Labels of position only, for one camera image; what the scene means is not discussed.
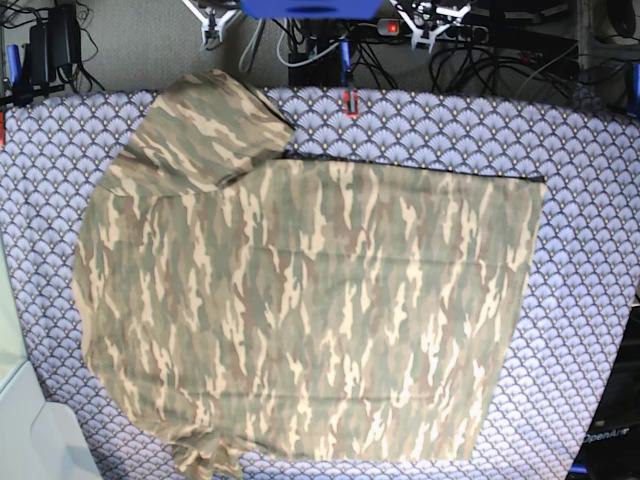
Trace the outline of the camouflage T-shirt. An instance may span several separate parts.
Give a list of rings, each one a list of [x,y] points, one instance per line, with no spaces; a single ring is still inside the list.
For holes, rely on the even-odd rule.
[[[219,70],[156,97],[78,234],[88,369],[193,479],[251,450],[469,459],[545,185],[288,159],[291,135]]]

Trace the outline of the red black table clamp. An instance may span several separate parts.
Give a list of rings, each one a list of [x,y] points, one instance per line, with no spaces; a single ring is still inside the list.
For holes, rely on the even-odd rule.
[[[343,105],[347,117],[357,118],[359,116],[359,99],[356,89],[346,89],[344,91]]]

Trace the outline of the black power adapter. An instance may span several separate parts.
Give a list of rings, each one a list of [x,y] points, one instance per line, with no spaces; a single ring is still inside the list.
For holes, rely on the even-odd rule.
[[[80,27],[73,4],[50,8],[29,30],[29,66],[31,83],[45,86],[60,80],[72,80],[74,67],[81,63]]]

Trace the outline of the fan-patterned purple tablecloth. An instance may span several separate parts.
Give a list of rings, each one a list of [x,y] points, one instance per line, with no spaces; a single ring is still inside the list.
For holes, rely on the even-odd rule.
[[[468,462],[309,463],[249,453],[248,479],[562,479],[591,424],[639,282],[639,126],[524,102],[363,90],[271,89],[290,150],[490,176],[541,177],[545,196],[520,321]],[[153,101],[147,91],[9,110],[1,232],[28,357],[47,399],[76,414],[107,479],[173,479],[85,368],[70,289],[87,199]]]

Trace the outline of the white plastic bin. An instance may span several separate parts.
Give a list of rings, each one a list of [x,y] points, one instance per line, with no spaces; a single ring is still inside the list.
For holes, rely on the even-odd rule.
[[[101,477],[73,410],[44,397],[28,360],[5,260],[1,261],[1,477]]]

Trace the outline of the black OpenArm box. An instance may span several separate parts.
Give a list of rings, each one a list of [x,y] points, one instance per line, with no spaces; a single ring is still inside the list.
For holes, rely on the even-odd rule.
[[[567,477],[639,477],[639,318],[635,315],[628,321],[608,383]]]

